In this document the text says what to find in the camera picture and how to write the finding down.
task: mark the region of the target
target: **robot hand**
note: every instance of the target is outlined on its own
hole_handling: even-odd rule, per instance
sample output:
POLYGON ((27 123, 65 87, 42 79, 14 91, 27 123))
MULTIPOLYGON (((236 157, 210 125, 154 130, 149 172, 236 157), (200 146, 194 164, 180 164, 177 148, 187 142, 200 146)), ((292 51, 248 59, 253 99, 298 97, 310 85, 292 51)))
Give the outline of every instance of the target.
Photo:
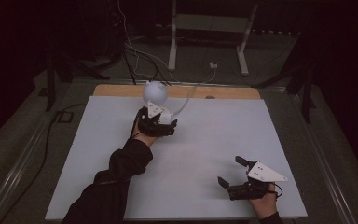
POLYGON ((242 157, 235 157, 235 161, 244 167, 249 166, 248 182, 243 185, 230 186, 229 183, 218 176, 220 186, 227 190, 231 201, 262 198, 266 193, 278 193, 269 190, 269 183, 275 181, 287 181, 287 178, 278 174, 259 161, 247 161, 242 157))
POLYGON ((158 107, 151 102, 138 111, 134 125, 136 120, 138 120, 139 131, 150 137, 173 135, 177 123, 177 119, 172 121, 172 114, 168 109, 158 107))

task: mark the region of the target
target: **white surface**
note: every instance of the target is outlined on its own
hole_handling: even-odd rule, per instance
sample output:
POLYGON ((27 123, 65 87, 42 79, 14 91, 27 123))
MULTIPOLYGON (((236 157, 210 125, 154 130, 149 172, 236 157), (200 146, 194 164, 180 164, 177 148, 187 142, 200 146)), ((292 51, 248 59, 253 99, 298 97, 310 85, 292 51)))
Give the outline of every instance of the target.
MULTIPOLYGON (((168 99, 175 110, 186 99, 168 99)), ((94 175, 108 168, 111 153, 130 135, 142 98, 91 96, 63 167, 46 219, 63 219, 94 175)), ((178 115, 174 136, 152 146, 146 172, 131 180, 126 219, 255 217, 247 201, 231 201, 219 186, 247 181, 235 156, 262 161, 288 178, 279 182, 281 217, 305 217, 296 182, 263 100, 191 99, 178 115)))

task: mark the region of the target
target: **wrist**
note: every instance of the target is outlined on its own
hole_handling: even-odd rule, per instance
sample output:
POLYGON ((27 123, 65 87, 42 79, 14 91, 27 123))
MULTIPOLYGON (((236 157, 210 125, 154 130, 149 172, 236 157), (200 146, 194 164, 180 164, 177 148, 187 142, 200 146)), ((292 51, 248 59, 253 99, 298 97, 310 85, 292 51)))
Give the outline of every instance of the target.
POLYGON ((150 137, 145 135, 144 133, 139 133, 136 136, 133 137, 133 139, 137 139, 143 143, 145 143, 148 147, 151 147, 154 142, 156 142, 157 138, 156 137, 150 137))

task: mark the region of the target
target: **table leg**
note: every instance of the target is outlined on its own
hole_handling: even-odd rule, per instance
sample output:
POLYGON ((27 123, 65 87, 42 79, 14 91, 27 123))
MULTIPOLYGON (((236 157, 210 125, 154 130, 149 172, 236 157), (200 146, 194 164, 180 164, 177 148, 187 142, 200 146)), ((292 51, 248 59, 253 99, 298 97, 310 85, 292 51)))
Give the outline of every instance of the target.
POLYGON ((176 66, 176 0, 172 0, 172 37, 170 59, 168 60, 168 70, 173 72, 176 66))
POLYGON ((246 64, 245 56, 243 51, 245 50, 246 42, 248 41, 249 34, 252 30, 252 25, 255 19, 255 13, 257 12, 258 4, 254 4, 249 20, 246 24, 245 33, 243 34, 243 39, 240 45, 237 46, 238 62, 240 63, 241 74, 243 76, 249 75, 248 65, 246 64))

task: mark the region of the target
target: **metal stand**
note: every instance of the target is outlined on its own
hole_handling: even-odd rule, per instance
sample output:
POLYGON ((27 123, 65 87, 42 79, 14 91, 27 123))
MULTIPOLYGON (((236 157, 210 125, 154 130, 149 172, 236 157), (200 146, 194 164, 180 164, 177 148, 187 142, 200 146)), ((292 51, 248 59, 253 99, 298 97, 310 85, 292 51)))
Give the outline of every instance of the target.
MULTIPOLYGON (((243 32, 243 39, 242 42, 237 46, 237 54, 238 54, 238 62, 240 63, 240 68, 241 68, 241 74, 243 76, 248 76, 249 75, 249 70, 248 70, 248 66, 246 64, 246 60, 245 60, 245 56, 243 54, 243 51, 245 50, 246 47, 246 42, 249 38, 249 34, 252 31, 252 25, 253 25, 253 21, 255 19, 255 13, 257 12, 257 7, 258 4, 254 4, 252 12, 250 17, 248 18, 248 20, 246 22, 244 22, 244 27, 234 27, 233 26, 229 26, 229 27, 216 27, 216 29, 214 29, 212 27, 212 25, 207 29, 207 30, 214 30, 214 31, 225 31, 225 32, 243 32)), ((178 24, 180 22, 178 22, 178 18, 177 18, 178 14, 176 12, 176 0, 172 0, 172 37, 171 37, 171 49, 170 49, 170 59, 168 61, 168 69, 173 72, 175 70, 175 66, 176 66, 176 51, 177 51, 177 45, 176 45, 176 29, 178 28, 186 28, 186 29, 197 29, 195 27, 195 25, 182 25, 182 24, 178 24)), ((229 20, 229 21, 233 21, 233 18, 224 18, 224 17, 219 17, 219 19, 222 20, 229 20)))

